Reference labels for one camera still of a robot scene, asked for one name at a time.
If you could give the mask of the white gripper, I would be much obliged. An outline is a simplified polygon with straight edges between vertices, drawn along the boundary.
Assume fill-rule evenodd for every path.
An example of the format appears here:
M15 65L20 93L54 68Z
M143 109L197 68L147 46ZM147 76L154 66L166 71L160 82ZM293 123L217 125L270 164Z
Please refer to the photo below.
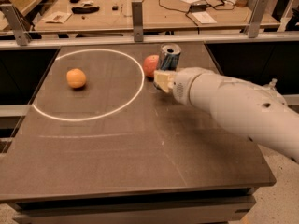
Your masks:
M193 82L203 74L213 74L213 71L200 67L184 68L178 72L169 70L154 71L154 85L156 88L170 93L181 104L189 105L190 89Z

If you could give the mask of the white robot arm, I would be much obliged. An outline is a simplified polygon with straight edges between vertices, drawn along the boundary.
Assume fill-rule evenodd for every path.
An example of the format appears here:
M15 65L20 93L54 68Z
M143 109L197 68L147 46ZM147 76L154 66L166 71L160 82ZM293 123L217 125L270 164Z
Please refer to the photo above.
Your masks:
M272 85L200 67L157 70L154 82L179 103L207 112L224 130L299 162L299 115Z

